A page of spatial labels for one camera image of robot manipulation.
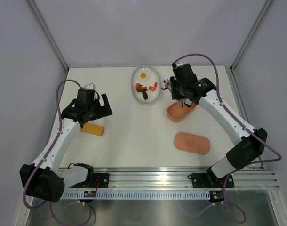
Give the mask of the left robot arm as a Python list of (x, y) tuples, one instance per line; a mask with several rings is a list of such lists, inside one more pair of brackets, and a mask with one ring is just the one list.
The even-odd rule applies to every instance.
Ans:
[(112, 115), (106, 94), (80, 88), (77, 97), (63, 109), (60, 125), (52, 140), (32, 164), (24, 164), (20, 177), (24, 195), (48, 202), (57, 202), (68, 188), (107, 188), (108, 173), (95, 173), (91, 165), (75, 163), (63, 172), (59, 171), (62, 159), (74, 138), (89, 121)]

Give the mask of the orange shrimp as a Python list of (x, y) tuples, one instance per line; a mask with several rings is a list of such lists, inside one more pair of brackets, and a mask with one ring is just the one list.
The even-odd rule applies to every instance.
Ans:
[(158, 83), (155, 82), (153, 86), (149, 87), (149, 90), (152, 91), (152, 92), (155, 92), (157, 90), (157, 86), (158, 86)]

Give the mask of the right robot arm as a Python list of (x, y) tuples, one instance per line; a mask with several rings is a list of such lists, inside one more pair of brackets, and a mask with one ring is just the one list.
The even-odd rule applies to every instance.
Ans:
[(208, 78), (198, 79), (189, 63), (172, 64), (174, 75), (169, 79), (173, 100), (185, 106), (189, 100), (206, 110), (224, 129), (234, 144), (226, 156), (210, 166), (205, 177), (211, 186), (218, 186), (228, 174), (241, 170), (263, 154), (267, 132), (247, 123), (219, 96), (219, 88)]

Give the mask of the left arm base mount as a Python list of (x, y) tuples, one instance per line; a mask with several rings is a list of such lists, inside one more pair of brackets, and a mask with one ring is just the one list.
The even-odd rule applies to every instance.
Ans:
[(109, 185), (109, 173), (94, 173), (91, 178), (87, 178), (82, 182), (84, 188), (108, 188)]

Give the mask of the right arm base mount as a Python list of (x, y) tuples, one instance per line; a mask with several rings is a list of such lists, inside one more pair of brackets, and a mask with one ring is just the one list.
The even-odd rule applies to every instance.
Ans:
[(223, 188), (226, 176), (223, 178), (211, 177), (207, 173), (192, 173), (187, 176), (193, 188)]

